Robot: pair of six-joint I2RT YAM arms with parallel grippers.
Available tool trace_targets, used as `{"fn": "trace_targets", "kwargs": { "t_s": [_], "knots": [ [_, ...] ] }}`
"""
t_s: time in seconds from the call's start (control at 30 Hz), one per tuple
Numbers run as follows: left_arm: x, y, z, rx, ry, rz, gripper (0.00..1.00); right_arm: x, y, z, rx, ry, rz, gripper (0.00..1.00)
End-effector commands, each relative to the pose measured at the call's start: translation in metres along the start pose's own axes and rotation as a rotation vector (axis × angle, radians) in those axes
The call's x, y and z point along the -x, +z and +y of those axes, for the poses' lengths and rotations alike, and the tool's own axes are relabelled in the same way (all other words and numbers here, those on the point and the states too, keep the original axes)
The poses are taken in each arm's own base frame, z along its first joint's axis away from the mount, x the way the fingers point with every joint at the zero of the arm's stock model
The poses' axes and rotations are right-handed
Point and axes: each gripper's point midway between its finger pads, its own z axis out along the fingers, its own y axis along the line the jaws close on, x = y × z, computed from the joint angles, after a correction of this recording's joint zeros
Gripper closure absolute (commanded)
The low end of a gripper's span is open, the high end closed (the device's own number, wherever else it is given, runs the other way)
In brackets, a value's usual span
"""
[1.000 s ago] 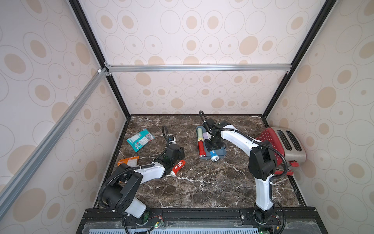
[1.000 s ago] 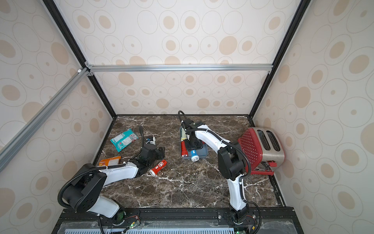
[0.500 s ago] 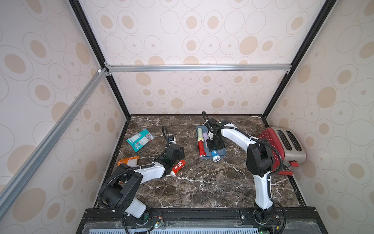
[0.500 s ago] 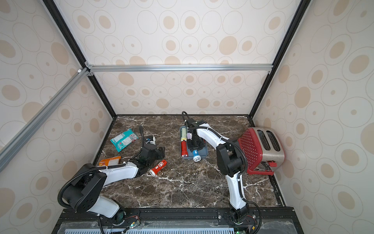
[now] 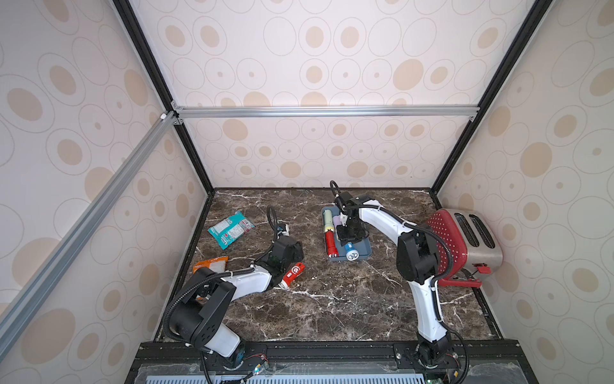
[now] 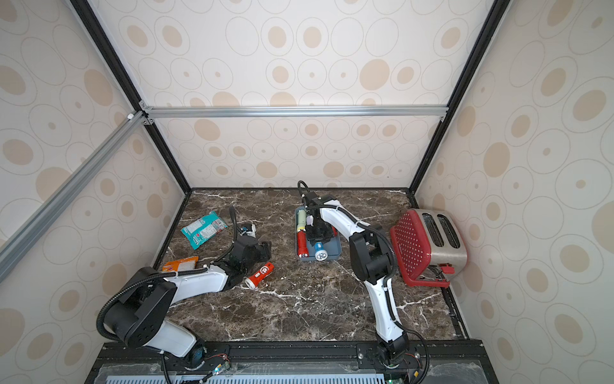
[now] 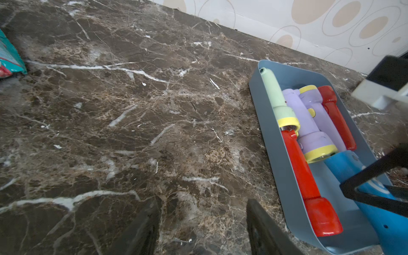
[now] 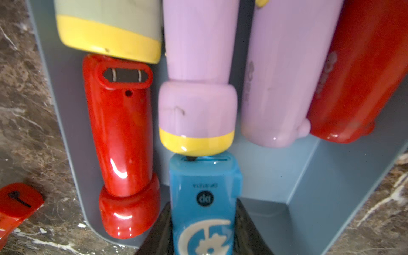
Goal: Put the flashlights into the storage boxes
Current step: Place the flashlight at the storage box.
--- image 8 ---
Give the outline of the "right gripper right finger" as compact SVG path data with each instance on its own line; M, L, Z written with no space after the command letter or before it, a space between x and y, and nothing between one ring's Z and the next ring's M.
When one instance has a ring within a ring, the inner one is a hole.
M234 231L235 255L274 255L240 199L237 199Z

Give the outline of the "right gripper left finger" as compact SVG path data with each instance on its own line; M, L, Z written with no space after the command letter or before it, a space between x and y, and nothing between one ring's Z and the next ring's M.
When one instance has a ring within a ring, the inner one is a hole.
M171 203L167 202L135 255L173 255Z

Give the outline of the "red flashlight white logo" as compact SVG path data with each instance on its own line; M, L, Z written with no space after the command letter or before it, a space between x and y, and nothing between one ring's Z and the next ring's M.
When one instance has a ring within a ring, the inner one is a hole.
M104 180L99 195L103 226L113 238L135 238L154 225L160 211L153 171L153 72L145 63L88 54L83 76Z

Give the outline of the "blue flashlight white logo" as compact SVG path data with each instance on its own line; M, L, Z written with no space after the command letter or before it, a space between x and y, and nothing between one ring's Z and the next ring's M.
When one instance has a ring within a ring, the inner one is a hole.
M175 154L169 178L175 254L231 255L243 183L235 157Z

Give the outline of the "light green flashlight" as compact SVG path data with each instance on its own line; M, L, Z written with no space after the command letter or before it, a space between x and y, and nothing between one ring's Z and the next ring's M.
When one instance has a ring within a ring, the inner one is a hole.
M157 64L162 55L162 2L54 1L58 35L78 50Z

